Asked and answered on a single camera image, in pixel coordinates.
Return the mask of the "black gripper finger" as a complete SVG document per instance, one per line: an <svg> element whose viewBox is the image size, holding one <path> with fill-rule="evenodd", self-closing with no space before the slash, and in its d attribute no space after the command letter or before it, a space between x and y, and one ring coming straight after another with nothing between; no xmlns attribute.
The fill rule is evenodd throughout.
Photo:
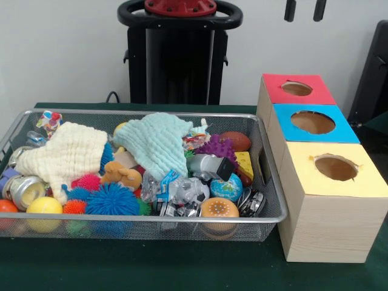
<svg viewBox="0 0 388 291"><path fill-rule="evenodd" d="M293 21L295 17L296 10L296 1L295 0L287 0L286 7L284 12L284 20L285 21Z"/></svg>
<svg viewBox="0 0 388 291"><path fill-rule="evenodd" d="M315 10L313 14L314 21L321 21L323 19L326 8L326 2L326 0L316 0Z"/></svg>

